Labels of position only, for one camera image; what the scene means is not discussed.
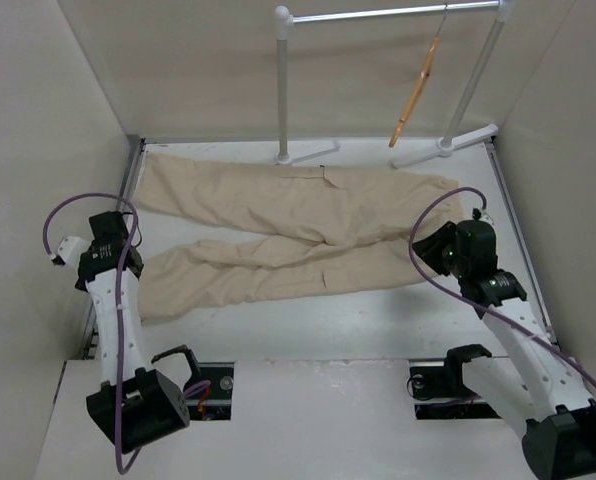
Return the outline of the beige trousers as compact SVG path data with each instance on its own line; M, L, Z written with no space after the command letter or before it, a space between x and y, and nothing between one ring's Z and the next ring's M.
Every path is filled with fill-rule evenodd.
M151 153L133 196L138 207L252 239L200 239L150 257L139 281L139 313L165 321L195 308L417 284L409 238L462 217L457 185L445 176L384 168Z

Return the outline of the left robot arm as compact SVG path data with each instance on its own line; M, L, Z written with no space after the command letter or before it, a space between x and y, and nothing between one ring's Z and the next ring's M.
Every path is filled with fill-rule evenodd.
M93 241L80 255L76 288L94 305L101 386L86 407L117 451L129 454L189 426L187 399L199 393L203 376L185 363L168 378L154 368L138 312L143 262L124 216L103 212L89 224Z

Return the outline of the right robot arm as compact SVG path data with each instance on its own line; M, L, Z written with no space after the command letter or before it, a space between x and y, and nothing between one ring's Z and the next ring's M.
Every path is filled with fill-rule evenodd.
M448 354L442 384L451 394L479 395L519 437L538 479L596 473L596 399L587 381L549 341L517 278L498 266L496 235L481 220L448 222L411 242L420 270L454 277L458 298L473 307L517 373L508 374L482 346Z

